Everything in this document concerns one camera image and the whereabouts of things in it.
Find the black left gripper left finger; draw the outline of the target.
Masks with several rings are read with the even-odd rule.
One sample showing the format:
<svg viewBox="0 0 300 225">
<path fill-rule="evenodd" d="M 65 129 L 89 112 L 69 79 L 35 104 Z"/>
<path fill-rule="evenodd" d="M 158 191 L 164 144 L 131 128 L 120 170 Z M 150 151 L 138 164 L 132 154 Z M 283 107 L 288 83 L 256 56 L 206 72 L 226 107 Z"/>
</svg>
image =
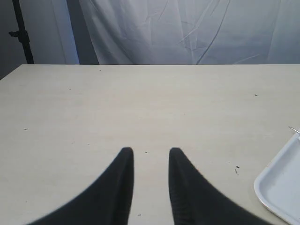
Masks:
<svg viewBox="0 0 300 225">
<path fill-rule="evenodd" d="M 34 225 L 126 225 L 134 190 L 134 153 L 122 148 L 82 193 Z"/>
</svg>

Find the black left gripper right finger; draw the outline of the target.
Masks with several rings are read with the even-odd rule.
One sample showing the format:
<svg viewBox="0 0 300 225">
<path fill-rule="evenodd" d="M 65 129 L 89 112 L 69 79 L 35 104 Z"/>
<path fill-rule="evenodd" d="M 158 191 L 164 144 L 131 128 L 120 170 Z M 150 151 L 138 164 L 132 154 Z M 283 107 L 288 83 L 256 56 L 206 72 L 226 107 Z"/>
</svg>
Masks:
<svg viewBox="0 0 300 225">
<path fill-rule="evenodd" d="M 268 224 L 211 185 L 180 148 L 169 152 L 168 188 L 176 225 Z"/>
</svg>

